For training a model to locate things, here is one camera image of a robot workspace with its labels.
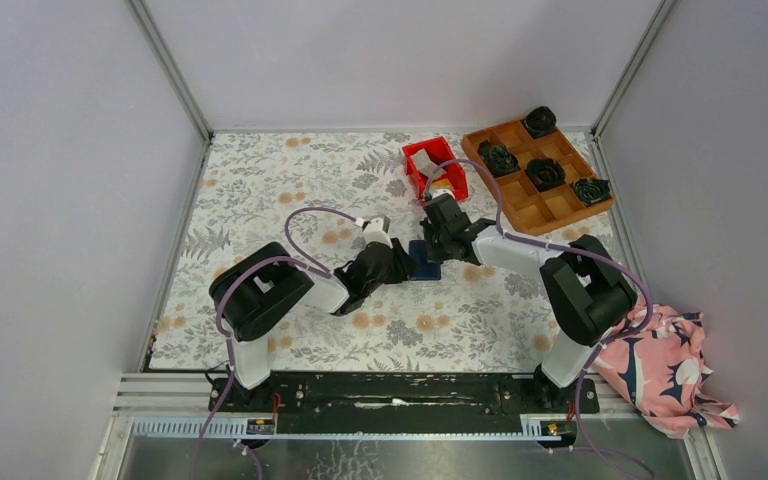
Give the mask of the navy blue card holder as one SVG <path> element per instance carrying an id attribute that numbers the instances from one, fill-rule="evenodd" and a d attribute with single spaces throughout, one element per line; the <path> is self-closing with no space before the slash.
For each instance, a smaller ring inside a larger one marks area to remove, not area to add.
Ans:
<path id="1" fill-rule="evenodd" d="M 416 263 L 410 281 L 440 281 L 442 279 L 442 264 L 432 262 L 423 240 L 411 240 L 408 244 L 410 258 Z"/>

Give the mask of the red plastic bin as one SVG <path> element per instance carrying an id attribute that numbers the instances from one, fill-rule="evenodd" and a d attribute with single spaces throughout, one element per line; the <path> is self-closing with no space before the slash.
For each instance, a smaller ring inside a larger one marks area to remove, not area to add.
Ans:
<path id="1" fill-rule="evenodd" d="M 442 136 L 419 141 L 402 147 L 405 157 L 405 174 L 413 184 L 419 200 L 430 192 L 447 190 L 457 201 L 469 197 L 466 173 L 448 141 Z"/>

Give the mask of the wooden compartment tray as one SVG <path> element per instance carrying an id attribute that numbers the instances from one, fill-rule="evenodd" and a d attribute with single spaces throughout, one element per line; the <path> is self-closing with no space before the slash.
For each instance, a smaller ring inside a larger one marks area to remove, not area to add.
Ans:
<path id="1" fill-rule="evenodd" d="M 514 230 L 543 235 L 608 211 L 615 203 L 610 182 L 597 176 L 573 144 L 546 120 L 539 130 L 524 118 L 464 135 L 467 157 L 497 184 L 502 212 Z"/>

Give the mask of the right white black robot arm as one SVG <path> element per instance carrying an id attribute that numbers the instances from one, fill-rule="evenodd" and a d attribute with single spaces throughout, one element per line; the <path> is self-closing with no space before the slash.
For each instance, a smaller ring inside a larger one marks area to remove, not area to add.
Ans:
<path id="1" fill-rule="evenodd" d="M 572 384 L 603 336 L 637 303 L 628 271 L 601 242 L 584 235 L 569 245 L 505 232 L 495 221 L 471 221 L 449 193 L 424 205 L 420 221 L 429 259 L 501 268 L 542 282 L 560 333 L 535 369 L 535 402 L 557 412 L 573 398 Z"/>

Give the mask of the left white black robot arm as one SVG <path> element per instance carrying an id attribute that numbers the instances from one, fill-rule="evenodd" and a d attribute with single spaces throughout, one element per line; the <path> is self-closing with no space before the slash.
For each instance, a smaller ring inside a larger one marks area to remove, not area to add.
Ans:
<path id="1" fill-rule="evenodd" d="M 418 262 L 393 238 L 370 242 L 330 274 L 290 256 L 270 242 L 219 275 L 208 288 L 217 311 L 217 327 L 227 337 L 235 382 L 232 398 L 248 411 L 269 401 L 271 374 L 268 335 L 298 306 L 334 316 L 358 310 L 383 285 L 406 282 Z"/>

